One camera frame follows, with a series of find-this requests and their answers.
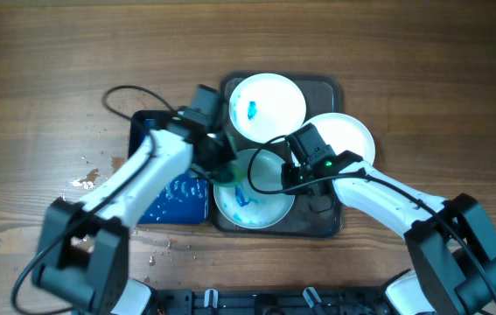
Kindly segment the green scrubbing sponge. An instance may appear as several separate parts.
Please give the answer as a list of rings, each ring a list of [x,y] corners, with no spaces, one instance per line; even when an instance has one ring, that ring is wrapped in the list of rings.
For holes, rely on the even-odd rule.
[[[216,186],[234,187],[246,177],[237,160],[227,162],[211,172],[211,181]]]

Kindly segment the grey white plate bottom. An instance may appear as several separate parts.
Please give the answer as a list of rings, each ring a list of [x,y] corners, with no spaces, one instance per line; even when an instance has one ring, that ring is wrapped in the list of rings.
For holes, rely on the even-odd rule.
[[[255,149],[242,150],[236,154],[235,165],[244,175],[232,186],[215,186],[213,197],[220,213],[236,226],[248,229],[268,228],[275,225],[292,208],[295,196],[261,194],[252,189],[247,178],[248,163]],[[251,168],[251,179],[264,191],[281,190],[281,167],[284,161],[277,154],[261,150]]]

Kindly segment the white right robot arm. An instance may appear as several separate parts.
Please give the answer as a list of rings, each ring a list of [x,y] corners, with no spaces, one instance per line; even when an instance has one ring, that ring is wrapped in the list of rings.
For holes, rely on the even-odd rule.
[[[313,124],[286,141],[298,162],[283,167],[287,193],[334,193],[405,241],[413,267],[385,289],[397,312],[476,314],[496,305],[496,229],[472,196],[417,191],[356,153],[335,152]]]

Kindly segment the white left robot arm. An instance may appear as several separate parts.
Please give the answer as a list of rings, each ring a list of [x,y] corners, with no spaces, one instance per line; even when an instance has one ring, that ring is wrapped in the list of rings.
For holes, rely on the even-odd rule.
[[[157,195],[189,171],[217,183],[235,180],[227,133],[184,117],[166,117],[102,186],[46,210],[38,252],[25,269],[32,284],[85,314],[142,314],[155,300],[129,277],[129,237]]]

